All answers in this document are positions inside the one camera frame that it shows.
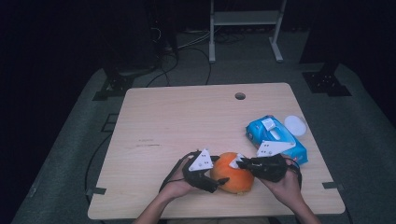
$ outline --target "hole in table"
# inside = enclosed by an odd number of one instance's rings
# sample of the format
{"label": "hole in table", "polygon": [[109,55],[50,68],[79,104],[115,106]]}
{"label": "hole in table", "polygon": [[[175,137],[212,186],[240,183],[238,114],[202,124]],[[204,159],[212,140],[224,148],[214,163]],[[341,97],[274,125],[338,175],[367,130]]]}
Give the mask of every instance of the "hole in table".
{"label": "hole in table", "polygon": [[242,93],[242,92],[237,92],[237,93],[235,94],[235,98],[236,98],[237,100],[245,100],[245,98],[247,98],[247,97],[246,97],[246,95],[245,95],[244,93]]}

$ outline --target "floor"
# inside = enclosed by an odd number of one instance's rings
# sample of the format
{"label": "floor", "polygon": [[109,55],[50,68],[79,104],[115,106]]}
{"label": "floor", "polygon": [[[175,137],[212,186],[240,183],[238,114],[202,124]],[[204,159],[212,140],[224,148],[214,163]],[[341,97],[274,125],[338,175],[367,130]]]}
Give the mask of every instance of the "floor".
{"label": "floor", "polygon": [[[162,69],[137,77],[132,88],[289,83],[347,208],[341,215],[320,216],[322,223],[393,223],[394,127],[363,88],[359,77],[342,64],[335,75],[351,96],[330,97],[311,92],[302,73],[318,71],[322,64],[299,64],[308,32],[280,33],[278,45],[283,63],[277,63],[271,51],[268,42],[271,34],[227,35],[221,39],[226,40],[222,44],[218,39],[217,60],[212,64],[208,63],[208,45],[204,40],[182,49],[178,62],[175,57],[164,56]],[[198,37],[179,34],[177,41],[184,45]],[[168,71],[168,78],[160,76],[163,71]],[[131,223],[87,217],[90,200],[87,194],[100,174],[123,100],[122,96],[93,100],[105,81],[102,69],[92,74],[13,223]],[[279,220],[284,224],[295,223],[293,217]]]}

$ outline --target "wooden table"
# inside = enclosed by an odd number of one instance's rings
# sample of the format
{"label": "wooden table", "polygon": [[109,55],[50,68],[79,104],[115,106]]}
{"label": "wooden table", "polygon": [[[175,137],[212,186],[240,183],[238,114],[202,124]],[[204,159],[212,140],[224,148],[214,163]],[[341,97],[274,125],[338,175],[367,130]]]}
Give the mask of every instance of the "wooden table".
{"label": "wooden table", "polygon": [[[245,94],[244,100],[235,98]],[[208,148],[211,155],[226,151],[254,157],[255,147],[245,137],[253,120],[274,115],[304,117],[286,83],[131,89],[119,119],[88,215],[92,219],[136,218],[158,193],[177,160],[191,151]],[[309,162],[302,165],[302,193],[316,214],[341,214],[344,203],[312,133],[299,137]],[[164,218],[265,217],[292,215],[257,179],[252,191],[233,195],[197,190],[171,202]]]}

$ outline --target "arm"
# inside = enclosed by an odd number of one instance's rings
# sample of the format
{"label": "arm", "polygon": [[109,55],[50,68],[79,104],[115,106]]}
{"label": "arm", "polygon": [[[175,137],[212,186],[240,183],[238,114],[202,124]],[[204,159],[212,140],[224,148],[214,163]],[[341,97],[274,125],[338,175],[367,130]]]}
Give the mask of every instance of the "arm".
{"label": "arm", "polygon": [[187,160],[184,160],[183,163],[181,163],[175,174],[170,179],[172,182],[165,185],[163,190],[161,190],[142,214],[140,214],[140,216],[133,222],[134,224],[156,224],[163,214],[163,210],[166,205],[174,199],[182,197],[196,189],[182,179],[183,173],[181,172],[181,167],[184,166],[185,162],[187,162]]}
{"label": "arm", "polygon": [[274,183],[268,180],[260,181],[275,195],[275,197],[285,204],[303,224],[319,224],[320,221],[305,203],[298,184],[297,174],[288,170],[285,177]]}

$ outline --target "dark background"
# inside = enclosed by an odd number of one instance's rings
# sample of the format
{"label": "dark background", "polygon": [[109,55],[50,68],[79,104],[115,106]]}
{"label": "dark background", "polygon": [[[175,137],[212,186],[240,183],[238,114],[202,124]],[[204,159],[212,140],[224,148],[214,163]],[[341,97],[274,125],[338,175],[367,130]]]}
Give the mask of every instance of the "dark background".
{"label": "dark background", "polygon": [[[113,7],[108,2],[0,2],[2,222],[12,220],[79,94],[102,67],[103,58],[138,66],[152,63],[155,57],[149,27],[155,22],[153,10],[162,8],[153,7],[150,1],[119,1],[121,5]],[[208,0],[173,3],[178,31],[208,28]],[[260,9],[277,4],[217,1],[218,8],[229,6]],[[393,8],[390,1],[289,1],[282,29],[299,32],[311,28],[301,62],[323,63],[336,57],[358,74],[395,124]]]}

